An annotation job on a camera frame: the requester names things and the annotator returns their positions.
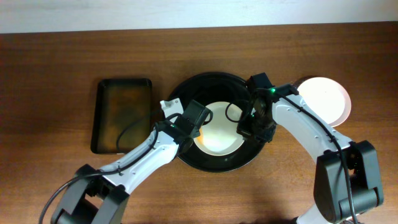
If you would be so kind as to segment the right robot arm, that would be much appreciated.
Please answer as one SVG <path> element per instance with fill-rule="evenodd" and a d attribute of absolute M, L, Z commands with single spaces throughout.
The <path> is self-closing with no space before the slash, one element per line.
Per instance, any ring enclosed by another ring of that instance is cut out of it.
<path fill-rule="evenodd" d="M 355 142 L 319 117 L 290 84 L 250 89 L 237 132 L 270 142 L 285 128 L 316 163 L 314 205 L 293 223 L 357 223 L 357 216 L 384 202 L 377 152 L 369 141 Z"/>

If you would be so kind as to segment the cream plate with ketchup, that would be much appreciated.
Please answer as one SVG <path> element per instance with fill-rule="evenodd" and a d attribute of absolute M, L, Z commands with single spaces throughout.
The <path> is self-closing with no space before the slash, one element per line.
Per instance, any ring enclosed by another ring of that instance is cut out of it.
<path fill-rule="evenodd" d="M 226 115 L 228 102 L 218 101 L 206 107 L 213 112 L 213 119 L 200 128 L 200 136 L 194 139 L 195 145 L 211 156 L 226 156 L 240 148 L 244 139 L 237 133 L 237 123 Z"/>

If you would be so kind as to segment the white plate with ketchup streak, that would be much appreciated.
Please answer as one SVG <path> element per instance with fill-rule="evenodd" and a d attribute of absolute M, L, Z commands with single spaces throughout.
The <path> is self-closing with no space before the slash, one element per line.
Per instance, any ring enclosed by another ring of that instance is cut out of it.
<path fill-rule="evenodd" d="M 298 86 L 298 92 L 306 104 L 332 127 L 344 123 L 351 113 L 348 92 L 330 78 L 309 78 Z"/>

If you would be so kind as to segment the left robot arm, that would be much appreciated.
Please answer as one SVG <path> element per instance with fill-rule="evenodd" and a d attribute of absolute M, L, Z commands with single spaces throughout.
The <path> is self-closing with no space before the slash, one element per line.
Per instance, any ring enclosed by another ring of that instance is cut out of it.
<path fill-rule="evenodd" d="M 194 124 L 157 124 L 138 147 L 96 170 L 86 164 L 49 199 L 64 192 L 51 223 L 120 223 L 130 194 L 155 170 L 186 152 L 200 135 Z"/>

